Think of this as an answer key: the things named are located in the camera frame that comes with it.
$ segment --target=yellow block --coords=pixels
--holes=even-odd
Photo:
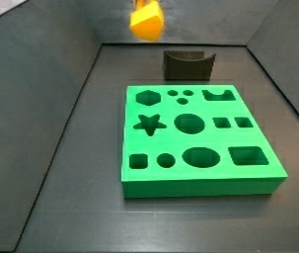
[[[138,39],[156,42],[162,31],[162,26],[164,21],[160,6],[156,1],[149,1],[144,7],[130,14],[130,31]]]

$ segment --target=rectangular hole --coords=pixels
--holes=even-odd
[[[145,154],[132,154],[129,156],[129,167],[132,169],[145,169],[148,167],[148,156]]]
[[[213,118],[212,120],[213,120],[216,128],[229,128],[231,127],[231,124],[229,124],[227,118]]]
[[[235,118],[235,121],[236,121],[239,127],[243,127],[243,128],[252,127],[252,124],[249,122],[249,118],[237,117],[237,118]]]
[[[236,165],[267,165],[268,161],[257,146],[239,146],[228,148],[232,161]]]

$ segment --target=dark floor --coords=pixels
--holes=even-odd
[[[166,49],[217,53],[211,83],[236,85],[288,173],[271,196],[122,199],[125,88],[165,83]],[[256,250],[299,251],[296,114],[243,47],[104,45],[17,251]]]

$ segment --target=enclosure wall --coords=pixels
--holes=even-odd
[[[73,0],[0,17],[0,250],[13,250],[97,54]]]
[[[279,1],[248,48],[299,113],[299,1]]]

